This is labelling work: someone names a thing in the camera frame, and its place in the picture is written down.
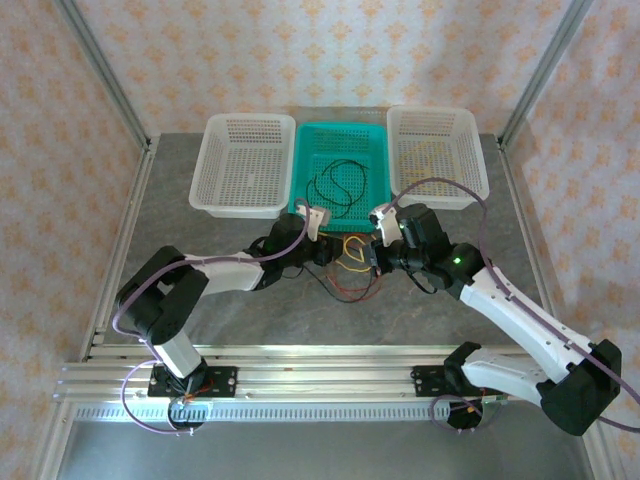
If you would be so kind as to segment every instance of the wall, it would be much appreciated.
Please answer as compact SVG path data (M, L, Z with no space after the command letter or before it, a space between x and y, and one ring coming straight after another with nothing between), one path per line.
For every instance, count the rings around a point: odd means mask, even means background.
M139 148L50 0L0 3L0 478L77 361Z
M223 111L432 104L499 132L569 0L80 0L148 134Z
M640 11L594 2L510 152L560 318L623 351L640 388ZM608 416L640 425L622 394ZM617 435L640 478L637 435Z

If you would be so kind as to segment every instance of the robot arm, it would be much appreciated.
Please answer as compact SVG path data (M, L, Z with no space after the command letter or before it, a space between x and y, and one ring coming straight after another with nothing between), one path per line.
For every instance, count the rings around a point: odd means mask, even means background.
M414 275L424 276L435 289L482 313L531 355L527 360L514 359L465 342L444 363L448 390L464 395L468 387L481 387L518 396L539 405L564 431L582 435L618 395L620 387L571 346L591 353L617 375L621 370L620 350L608 340L595 345L558 322L514 288L498 268L486 266L476 247L450 243L435 213L425 205L389 209L386 213L384 207L376 208L371 215L382 233L382 238L368 246L375 274L400 269L414 281ZM309 261L323 266L340 256L340 239L317 235L319 225L328 219L327 212L314 208L310 215L307 236L286 255L258 260L283 251L300 236L303 221L291 214L281 216L268 236L234 255L237 263L196 261L181 266L160 277L132 303L126 316L162 360L177 391L191 393L209 378L205 360L183 330L202 295L260 290L279 280L287 267L301 267ZM240 261L250 257L256 261ZM198 257L163 247L122 288L118 303L122 305L158 270L184 259L195 261ZM509 293L498 282L507 285ZM566 341L539 319L561 331Z
M118 292L118 306L138 290L153 274L166 266L190 260L160 277L125 312L133 331L164 363L173 385L186 393L199 389L206 379L207 364L184 332L184 325L203 295L231 290L261 290L281 278L287 267L302 267L306 262L327 265L342 254L342 240L318 236L318 228L328 221L328 212L310 210L307 236L298 246L277 259L260 262L260 257L283 251L302 232L304 221L293 214L282 215L266 237L258 238L246 250L225 258L256 258L255 262L198 262L204 257L184 255L175 247L158 250Z
M382 230L382 239L369 247L376 274L401 269L412 278L423 275L436 289L482 313L532 357L516 360L466 342L445 361L445 378L452 389L462 391L471 385L518 396L541 406L566 432L582 435L620 387L571 347L591 353L618 375L620 350L608 340L595 345L560 323L513 287L497 267L490 270L474 246L451 244L425 205L390 209L386 215L383 208L372 212ZM508 287L508 294L499 282Z

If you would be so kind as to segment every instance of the white plastic basket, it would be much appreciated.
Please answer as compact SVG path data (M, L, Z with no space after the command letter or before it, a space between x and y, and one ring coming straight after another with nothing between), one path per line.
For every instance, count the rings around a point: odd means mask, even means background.
M473 114L463 108L391 107L387 111L391 191L397 195L426 177L454 180L489 196L489 180ZM473 198L452 185L426 183L403 196L400 206L462 210Z
M207 122L189 203L214 217L278 218L291 187L295 120L233 113Z

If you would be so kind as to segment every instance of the metal bar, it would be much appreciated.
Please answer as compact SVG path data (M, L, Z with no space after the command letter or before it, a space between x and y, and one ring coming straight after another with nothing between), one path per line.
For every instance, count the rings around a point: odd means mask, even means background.
M135 346L136 355L147 355ZM498 347L507 355L523 357L518 347ZM414 392L415 365L442 365L452 347L403 346L256 346L203 348L210 365L235 365L236 397L228 402L420 402ZM87 363L65 364L54 393L57 401L117 401L122 381L138 359L116 359L113 354ZM150 366L135 372L125 391L134 401L149 405L162 399L146 398Z
M118 78L107 61L107 57L102 52L100 45L98 45L75 0L54 1L60 9L62 16L69 24L69 27L76 35L89 63L91 63L91 66L98 74L98 77L107 89L107 93L115 103L116 108L120 111L131 135L140 146L146 146L149 138L144 131L142 122L131 106Z
M531 110L540 92L542 92L553 69L567 49L567 46L571 42L573 35L576 33L576 30L592 3L593 0L573 0L571 5L569 5L556 33L551 39L551 43L549 43L549 46L542 55L516 108L509 117L507 125L498 138L498 142L503 149L507 149L515 139L518 130L526 120L529 110Z
M527 216L524 214L524 207L522 206L522 200L516 187L516 183L513 179L513 171L511 170L511 164L504 150L500 150L500 161L504 168L505 176L507 177L507 185L511 191L511 198L516 210L516 216L518 217L518 223L520 223L520 230L522 230L522 236L524 238L524 244L529 254L529 262L531 263L531 269L533 270L533 277L536 280L538 292L540 293L540 300L542 301L542 307L551 313L554 317L557 316L557 312L551 302L549 290L544 282L544 276L542 275L542 269L540 267L540 259L536 253L536 249L533 245L533 236L531 234L531 226Z
M457 348L451 345L256 345L256 346L208 346L196 345L200 355L206 358L236 361L243 358L260 360L263 364L274 361L318 361L318 360L353 360L371 361L372 357L395 357L424 359L426 356L444 358ZM500 355L522 354L524 350L517 345L497 345L491 349ZM89 362L106 359L151 359L149 350L144 345L100 345L91 349Z
M165 422L167 402L157 407L130 406L133 414L144 422ZM212 405L187 405L184 410L173 410L178 419L215 422L371 422L371 421L423 421L429 420L429 409L425 405L406 403L350 403L344 404L296 404L296 403L215 403ZM437 420L449 416L447 401L438 402L435 408ZM85 403L76 410L75 421L80 422L130 422L131 419L119 404Z
M145 170L144 164L145 164L145 159L147 157L148 152L149 152L149 149L146 147L143 147L140 150L138 165L136 167L136 171L134 173L131 186L129 187L129 198L127 199L127 204L122 211L122 215L120 216L120 222L118 224L118 232L116 234L116 241L113 245L109 263L107 265L107 269L105 271L104 277L102 278L102 282L100 284L100 289L98 290L98 292L100 292L100 296L93 308L93 312L91 313L91 323L89 324L89 328L87 329L84 340L82 342L82 345L83 345L82 358L86 358L89 354L91 345L93 344L93 336L95 334L96 327L98 326L98 323L99 323L98 318L101 315L104 315L105 309L108 309L108 302L110 300L109 294L111 289L113 288L111 284L114 281L114 277L116 273L114 272L114 268L116 268L115 266L116 262L114 261L114 259L118 258L118 256L121 254L122 239L123 239L122 232L125 230L125 225L130 221L129 211L131 210L132 198L136 194L137 184L140 181L140 176L142 172Z
M100 289L100 298L98 299L91 316L91 324L87 334L88 336L85 337L85 342L83 343L83 358L89 356L89 352L94 343L93 337L96 332L103 332L107 328L111 307L118 290L120 276L122 275L122 269L124 268L127 250L131 243L131 237L133 236L136 219L138 218L138 211L142 204L142 197L144 196L145 186L149 179L149 173L151 172L151 166L153 165L157 145L158 137L155 137L152 139L148 148L142 149L138 168L132 181L132 186L129 189L127 206L124 209L120 220L120 226L116 235L116 243L113 247L111 258L107 265L107 273L105 274L103 284ZM102 343L101 338L98 339L97 343Z

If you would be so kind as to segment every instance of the wire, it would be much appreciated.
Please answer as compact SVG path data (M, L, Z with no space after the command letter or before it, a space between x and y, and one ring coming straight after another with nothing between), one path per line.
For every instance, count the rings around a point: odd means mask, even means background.
M362 244L362 245L366 245L366 242L365 242L364 240L362 240L360 237L358 237L358 236L356 236L356 235L351 235L350 237L346 237L346 238L343 240L343 244L342 244L342 251L343 251L343 253L344 253L347 257L351 258L352 260L355 260L356 262L359 262L359 263L365 263L364 252L362 251L362 248L358 248L358 249L357 249L357 251L360 253L360 258L356 258L356 257L354 257L353 255L351 255L351 254L349 253L349 248L350 248L350 247L349 247L349 242L350 242L352 239L357 240L357 241L358 241L358 242L360 242L360 244Z
M371 270L371 267L367 267L367 268L353 268L353 267L348 267L346 266L344 263L342 263L341 260L334 260L336 264L340 265L342 268L344 268L347 272L353 272L353 273L367 273L369 270Z
M133 376L134 373L136 373L142 367L147 366L147 365L152 365L154 363L156 363L156 360L147 360L145 362L142 362L142 363L136 365L135 367L133 367L131 369L131 371L126 375L126 377L124 377L124 381L122 382L122 387L120 388L120 402L122 402L122 408L124 408L124 411L127 413L129 418L131 418L133 423L135 423L139 427L144 428L145 430L147 430L149 432L159 433L161 435L180 435L180 434L183 434L183 433L188 433L189 435L193 435L193 432L195 431L194 428L176 429L172 425L173 430L165 430L165 429L162 429L162 428L153 427L153 426L149 425L148 423L145 423L142 420L140 420L129 409L129 406L127 405L127 402L126 402L126 394L125 394L125 391L127 389L127 385L129 383L129 379Z
M476 407L472 402L470 402L466 398L459 397L457 395L440 395L439 397L434 398L429 403L429 407L428 407L429 418L431 419L431 423L433 423L436 427L441 428L442 430L445 430L447 432L457 433L457 434L461 434L463 432L473 433L476 430L481 430L483 428L489 427L495 422L495 419L498 416L498 412L501 410L501 409L498 409L493 414L493 416L487 421L487 423L484 423L484 424L481 423L480 425L467 430L461 429L461 428L456 429L456 428L445 427L444 425L442 425L440 422L436 420L436 414L435 414L436 403L438 403L441 400L449 400L449 401L454 400L456 402L462 402L465 404L465 408L471 409L472 411L476 412L480 416L480 418L484 417L484 413L481 412L478 409L478 407Z
M340 185L338 183L338 181L335 179L334 177L334 171L336 168L341 167L342 165L356 165L359 169L360 169L360 173L362 173L362 191L360 192L360 195L358 195L358 197L354 200L353 196L351 195L351 192L349 192L346 188L344 188L342 185ZM325 169L322 171L322 173L319 175L320 177L323 177L324 175L326 175L327 171L329 172L329 179L331 180L331 183L333 183L336 187L338 187L340 190L342 190L346 196L349 198L348 203L340 203L337 202L331 198L326 197L322 192L320 192L320 190L318 189L318 175L314 175L314 177L312 179L310 179L307 182L307 186L306 186L306 198L307 198L307 202L311 203L311 201L309 200L309 187L311 185L313 185L313 188L316 191L316 194L323 199L326 202L329 202L333 205L337 205L340 207L345 207L346 210L337 216L334 216L334 219L339 219L339 218L343 218L346 217L347 214L351 211L351 207L353 205L355 205L356 203L358 203L360 201L360 199L364 196L366 189L367 189L367 174L365 172L365 169L368 168L365 165L362 165L358 162L356 162L355 160L349 160L349 159L344 159L344 158L339 158L334 160L333 162L331 162L329 165L327 165L325 167Z
M622 377L620 377L620 375L615 373L613 370L607 367L604 363L602 363L600 360L598 360L593 355L591 355L591 353L587 352L582 347L572 342L569 337L567 337L564 333L556 329L548 321L546 321L544 318L538 315L531 307L525 304L517 296L512 295L511 290L509 289L509 287L507 287L507 285L505 285L502 279L498 276L498 274L493 268L493 265L491 264L491 261L489 260L489 257L487 256L486 249L484 247L484 234L486 231L487 214L489 212L489 209L487 207L486 202L476 192L474 192L470 188L465 187L464 185L459 184L458 182L449 180L448 178L441 178L441 177L423 178L422 180L418 180L417 182L412 183L407 188L402 190L398 194L398 196L395 197L391 201L391 203L389 203L389 205L387 205L382 210L382 215L385 215L391 208L393 208L398 203L398 201L404 195L406 195L409 191L413 190L414 188L420 185L423 185L425 183L431 183L431 182L442 182L442 183L447 183L449 185L453 185L454 187L457 187L463 192L471 195L480 204L480 207L482 207L482 220L480 221L480 228L478 229L478 250L480 251L480 255L482 256L482 261L487 267L487 271L489 272L489 275L491 275L491 278L496 283L500 291L502 291L504 295L509 298L510 301L512 301L515 305L520 307L520 309L524 310L529 316L531 316L531 318L533 318L536 322L538 322L545 330L547 330L556 338L558 338L560 341L562 341L566 347L574 350L579 355L589 360L593 365L595 365L601 371L606 373L607 376L609 376L609 378L611 378L614 382L620 385L629 395L631 395L631 398L633 398L636 404L640 406L640 394L636 390L634 390L633 387L629 385L625 380L623 380ZM604 417L600 417L599 420L603 423L606 423L607 425L611 425L613 427L619 428L620 430L624 430L626 432L640 433L640 427L632 427L630 425L624 425L622 423L618 423L614 420L609 420L608 418L604 418Z
M380 279L380 277L375 277L375 279L373 280L373 283L371 284L371 286L373 287L376 282ZM350 292L362 292L363 290L367 290L367 287L362 287L362 288L345 288L343 286L341 286L338 283L338 280L336 278L331 277L331 275L327 274L327 280L329 280L329 283L331 283L331 285L333 285L335 287L336 290L338 290L340 293L342 293L345 297L348 297L352 300L358 300L360 302L364 302L366 300L369 300L370 298L375 297L380 290L382 289L381 286L379 286L377 288L377 290L365 297L352 297Z
M433 291L429 291L426 288L424 288L424 285L422 285L418 279L415 277L415 275L413 273L411 273L409 270L405 270L405 272L407 273L407 276L411 279L411 281L414 283L414 285L416 287L418 287L418 289L420 289L422 292L426 293L427 295L433 295L434 293L436 293L438 291L438 289L436 287L433 287Z
M161 362L162 359L160 358L158 353L155 351L153 346L150 345L149 343L147 343L146 341L144 341L142 339L142 337L138 334L138 332L136 332L135 330L129 330L129 329L125 329L125 328L120 327L120 319L122 318L124 313L127 310L129 310L129 308L131 308L131 305L133 305L133 303L136 300L138 300L138 298L140 298L140 296L151 285L153 285L158 280L160 280L160 278L162 278L163 275L165 275L168 272L171 272L171 271L175 270L176 268L184 267L186 265L189 265L189 266L192 266L192 265L209 265L209 264L212 264L212 263L221 263L221 262L261 263L261 262L267 262L267 261L270 261L270 260L275 260L277 258L280 258L280 257L283 257L283 256L287 255L289 252L294 250L300 244L300 242L302 242L302 240L304 240L304 238L307 235L307 230L309 229L309 219L311 217L311 210L309 208L309 203L307 203L307 201L305 199L303 199L303 198L296 198L294 204L297 203L297 202L302 202L304 204L304 207L305 207L304 226L302 227L302 230L300 231L300 235L298 235L298 238L296 238L295 241L291 245L289 245L287 248L285 248L284 250L282 250L280 252L277 252L277 253L274 253L274 254L271 254L271 255L267 255L267 256L264 256L264 257L250 257L250 258L232 257L232 256L206 257L206 258L199 258L199 259L179 260L177 262L170 263L169 265L166 265L166 266L162 267L156 273L151 275L147 280L145 280L142 283L142 285L140 285L131 295L129 295L129 297L124 301L124 303L120 306L118 311L113 316L113 319L111 321L111 325L113 326L113 329L116 332L118 332L118 333L120 333L122 335L129 335L129 336L136 337L136 338L140 339L141 341L143 341L147 345L149 350L151 350L151 352L156 357L156 359Z
M300 267L300 270L298 270L298 273L296 273L293 277L287 277L286 275L282 275L282 278L286 278L287 280L294 280L298 278L300 275L302 275L302 272L304 272L304 268Z
M364 293L358 298L350 298L349 300L345 300L344 298L340 298L336 294L334 294L331 291L331 289L327 287L325 283L315 273L313 273L309 269L309 267L307 267L306 265L303 265L302 268L304 268L307 272L309 272L309 275L311 275L329 295L331 295L334 299L336 299L338 302L341 302L341 303L357 303L357 302L363 301L367 296L367 294L369 293L369 290L371 290L371 287L373 286L373 282L375 278L375 275L373 275L373 272L371 272L371 276L369 277L369 285L367 285L367 287L365 288Z

